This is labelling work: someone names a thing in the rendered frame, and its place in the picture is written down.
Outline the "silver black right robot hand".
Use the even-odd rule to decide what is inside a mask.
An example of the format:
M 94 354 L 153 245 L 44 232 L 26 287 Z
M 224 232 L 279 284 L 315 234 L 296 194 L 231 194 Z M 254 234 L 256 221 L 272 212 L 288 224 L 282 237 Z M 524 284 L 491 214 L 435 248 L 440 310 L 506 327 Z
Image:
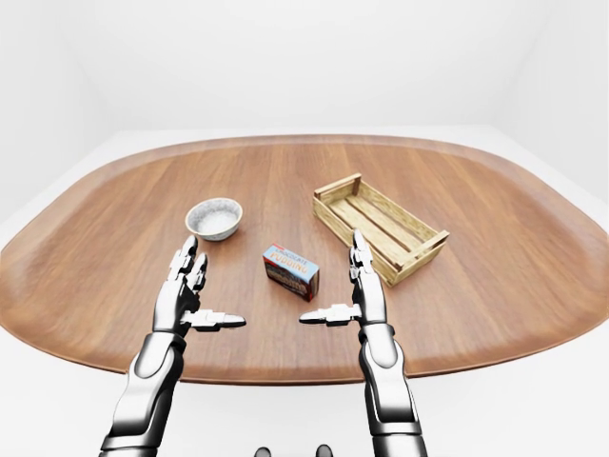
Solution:
M 353 230 L 349 251 L 349 279 L 353 285 L 352 306 L 334 304 L 302 314 L 301 324 L 326 324 L 328 327 L 345 326 L 355 320 L 361 326 L 386 324 L 386 304 L 380 276 L 372 267 L 373 256 L 369 245 L 358 228 Z

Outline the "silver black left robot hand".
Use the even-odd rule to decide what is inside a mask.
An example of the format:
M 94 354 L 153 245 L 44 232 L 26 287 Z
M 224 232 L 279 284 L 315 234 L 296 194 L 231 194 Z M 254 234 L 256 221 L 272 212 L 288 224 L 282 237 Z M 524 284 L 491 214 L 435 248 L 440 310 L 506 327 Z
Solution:
M 208 259 L 204 252 L 197 254 L 198 240 L 189 235 L 175 252 L 167 279 L 157 296 L 153 330 L 166 331 L 184 337 L 191 328 L 201 332 L 246 325 L 241 315 L 212 309 L 200 309 L 200 292 L 206 283 Z

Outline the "wooden slat tray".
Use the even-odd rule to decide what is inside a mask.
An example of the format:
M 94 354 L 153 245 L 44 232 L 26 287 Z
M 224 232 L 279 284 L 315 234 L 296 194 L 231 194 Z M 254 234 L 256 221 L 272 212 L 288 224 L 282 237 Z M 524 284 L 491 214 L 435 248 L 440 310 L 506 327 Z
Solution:
M 449 236 L 372 188 L 359 173 L 314 191 L 313 213 L 344 244 L 358 229 L 373 252 L 373 267 L 391 287 L 432 261 Z

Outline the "chocolate pudding box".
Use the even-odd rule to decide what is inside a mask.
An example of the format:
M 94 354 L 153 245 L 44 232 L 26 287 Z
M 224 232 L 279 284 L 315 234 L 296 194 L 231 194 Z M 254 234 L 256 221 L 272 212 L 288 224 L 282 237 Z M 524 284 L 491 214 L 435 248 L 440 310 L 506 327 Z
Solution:
M 310 302 L 319 290 L 320 268 L 289 249 L 271 245 L 263 254 L 268 278 Z

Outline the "grey patterned bowl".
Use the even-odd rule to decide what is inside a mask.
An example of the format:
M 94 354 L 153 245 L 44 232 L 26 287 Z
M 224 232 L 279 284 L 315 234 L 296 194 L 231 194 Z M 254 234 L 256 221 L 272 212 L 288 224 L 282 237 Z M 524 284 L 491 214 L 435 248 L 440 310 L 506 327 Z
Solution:
M 189 231 L 203 240 L 218 242 L 237 231 L 243 213 L 242 206 L 233 199 L 212 198 L 191 208 L 185 224 Z

